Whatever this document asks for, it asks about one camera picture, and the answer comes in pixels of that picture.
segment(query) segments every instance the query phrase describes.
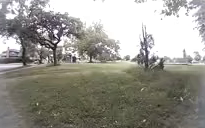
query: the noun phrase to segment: grass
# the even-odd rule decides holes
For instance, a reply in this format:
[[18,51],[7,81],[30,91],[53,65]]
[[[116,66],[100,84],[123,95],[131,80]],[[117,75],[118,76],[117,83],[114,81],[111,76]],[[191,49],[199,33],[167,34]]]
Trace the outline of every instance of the grass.
[[30,127],[177,128],[193,112],[199,76],[176,69],[69,64],[6,76],[20,78],[11,96]]

